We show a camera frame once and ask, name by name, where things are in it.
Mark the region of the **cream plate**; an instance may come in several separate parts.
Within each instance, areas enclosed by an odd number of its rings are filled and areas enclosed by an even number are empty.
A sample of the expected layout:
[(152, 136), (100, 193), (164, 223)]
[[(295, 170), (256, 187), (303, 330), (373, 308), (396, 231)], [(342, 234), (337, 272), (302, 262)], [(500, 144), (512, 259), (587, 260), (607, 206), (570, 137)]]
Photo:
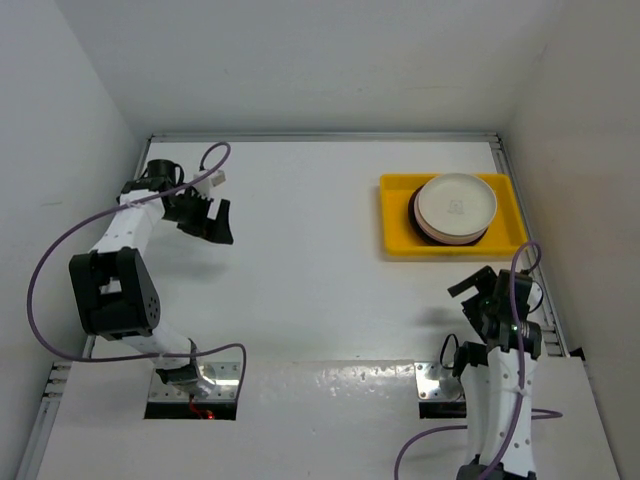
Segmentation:
[(497, 213), (497, 197), (475, 175), (449, 173), (429, 180), (417, 196), (418, 212), (435, 230), (470, 236), (488, 228)]

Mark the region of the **dark-rimmed plate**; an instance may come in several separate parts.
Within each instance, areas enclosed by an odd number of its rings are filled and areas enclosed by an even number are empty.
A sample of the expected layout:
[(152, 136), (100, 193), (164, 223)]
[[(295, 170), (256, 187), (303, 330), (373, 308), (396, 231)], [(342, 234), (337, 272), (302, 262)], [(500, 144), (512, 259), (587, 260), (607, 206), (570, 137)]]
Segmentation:
[(474, 246), (478, 242), (480, 242), (484, 238), (484, 236), (486, 235), (487, 229), (485, 229), (481, 234), (477, 235), (473, 240), (467, 241), (467, 242), (464, 242), (464, 243), (441, 242), (438, 239), (433, 238), (428, 233), (426, 233), (420, 227), (420, 225), (417, 222), (415, 200), (416, 200), (418, 194), (419, 194), (419, 190), (416, 189), (412, 193), (412, 195), (410, 197), (410, 200), (408, 202), (408, 207), (407, 207), (407, 210), (408, 210), (407, 217), (408, 217), (408, 221), (409, 221), (411, 230), (416, 235), (416, 237), (420, 239), (420, 241), (422, 243), (424, 243), (426, 245), (429, 245), (429, 246), (438, 246), (438, 247), (445, 247), (445, 246), (453, 246), (453, 247)]

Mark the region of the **purple plate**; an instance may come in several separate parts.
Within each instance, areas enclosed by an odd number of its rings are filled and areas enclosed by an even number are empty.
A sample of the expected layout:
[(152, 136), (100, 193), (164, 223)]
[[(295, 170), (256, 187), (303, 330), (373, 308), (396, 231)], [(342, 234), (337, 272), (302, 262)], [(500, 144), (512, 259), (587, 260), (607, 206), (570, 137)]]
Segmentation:
[(428, 235), (430, 238), (449, 245), (463, 245), (478, 241), (481, 239), (488, 231), (487, 228), (483, 230), (479, 230), (477, 232), (473, 232), (471, 234), (450, 234), (441, 232), (435, 228), (433, 228), (430, 224), (419, 221), (418, 226), (422, 232)]

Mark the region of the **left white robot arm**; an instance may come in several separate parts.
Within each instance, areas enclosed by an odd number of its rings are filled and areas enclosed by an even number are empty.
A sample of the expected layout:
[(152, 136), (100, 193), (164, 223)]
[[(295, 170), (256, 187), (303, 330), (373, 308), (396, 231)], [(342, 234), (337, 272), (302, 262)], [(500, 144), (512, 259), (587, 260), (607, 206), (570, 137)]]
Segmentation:
[(141, 178), (122, 188), (120, 209), (101, 239), (69, 262), (85, 332), (149, 355), (164, 384), (195, 396), (211, 392), (215, 380), (194, 358), (195, 342), (162, 320), (159, 294), (143, 255), (162, 220), (207, 242), (232, 244), (229, 201), (221, 200), (216, 214), (209, 214), (212, 191), (224, 180), (221, 172), (199, 171), (187, 182), (179, 164), (151, 161)]

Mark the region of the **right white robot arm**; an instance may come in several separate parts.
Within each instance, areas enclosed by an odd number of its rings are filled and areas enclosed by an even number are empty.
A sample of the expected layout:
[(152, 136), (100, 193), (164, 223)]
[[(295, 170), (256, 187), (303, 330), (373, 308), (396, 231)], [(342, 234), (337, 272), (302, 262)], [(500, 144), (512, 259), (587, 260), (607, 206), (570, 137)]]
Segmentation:
[(466, 402), (468, 444), (459, 479), (535, 479), (531, 423), (532, 390), (542, 353), (542, 332), (527, 319), (532, 278), (515, 274), (515, 308), (510, 272), (485, 266), (450, 287), (456, 297), (475, 288), (462, 311), (481, 341), (456, 348), (452, 376)]

